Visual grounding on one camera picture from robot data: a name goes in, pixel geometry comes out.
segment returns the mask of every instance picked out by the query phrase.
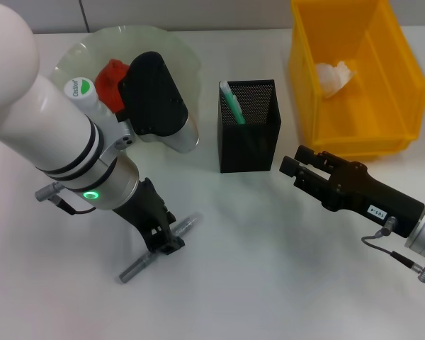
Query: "red sponge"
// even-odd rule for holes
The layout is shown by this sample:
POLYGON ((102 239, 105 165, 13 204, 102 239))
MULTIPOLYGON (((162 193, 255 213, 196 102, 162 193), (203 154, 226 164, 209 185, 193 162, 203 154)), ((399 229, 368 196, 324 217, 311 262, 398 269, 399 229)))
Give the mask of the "red sponge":
POLYGON ((99 72, 94 82, 99 100, 113 113, 125 108, 118 92, 118 82, 124 78, 128 70, 129 65, 123 64, 120 60, 111 59, 99 72))

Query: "pen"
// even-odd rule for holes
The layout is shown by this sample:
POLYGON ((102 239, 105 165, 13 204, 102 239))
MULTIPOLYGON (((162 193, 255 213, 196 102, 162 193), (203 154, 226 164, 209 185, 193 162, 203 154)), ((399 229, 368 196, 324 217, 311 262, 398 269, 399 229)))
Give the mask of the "pen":
POLYGON ((221 81, 219 84, 220 90, 225 97, 225 101, 231 112, 233 113, 234 119, 238 124, 245 124, 246 120, 242 115, 241 106, 236 98, 236 96, 232 93, 230 86, 228 85, 228 81, 221 81))

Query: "label sticker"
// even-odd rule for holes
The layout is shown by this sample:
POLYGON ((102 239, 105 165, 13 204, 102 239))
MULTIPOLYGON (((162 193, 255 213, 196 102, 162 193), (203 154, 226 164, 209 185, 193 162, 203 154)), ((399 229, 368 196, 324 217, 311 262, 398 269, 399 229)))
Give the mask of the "label sticker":
POLYGON ((377 208, 374 205, 370 205, 370 207, 368 207, 367 213, 370 213, 371 215, 374 215, 380 218, 381 220, 384 220, 385 216, 387 215, 384 210, 381 210, 380 208, 377 208))

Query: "yellow storage box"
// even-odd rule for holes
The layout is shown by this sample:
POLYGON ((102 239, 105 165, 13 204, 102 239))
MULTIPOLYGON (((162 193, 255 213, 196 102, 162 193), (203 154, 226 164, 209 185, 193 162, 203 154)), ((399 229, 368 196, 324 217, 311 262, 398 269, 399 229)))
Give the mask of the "yellow storage box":
POLYGON ((292 0, 289 70, 305 144, 341 157, 392 154, 419 136, 421 73, 388 0, 292 0), (356 75, 323 98, 316 63, 356 75))

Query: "pen holder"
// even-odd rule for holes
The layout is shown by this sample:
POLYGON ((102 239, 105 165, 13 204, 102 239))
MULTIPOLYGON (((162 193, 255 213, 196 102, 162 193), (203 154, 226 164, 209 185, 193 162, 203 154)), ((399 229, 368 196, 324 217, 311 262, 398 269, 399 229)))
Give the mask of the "pen holder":
POLYGON ((237 124, 219 90, 217 145, 220 172, 271 170, 281 115, 274 80, 229 81, 246 124, 237 124))

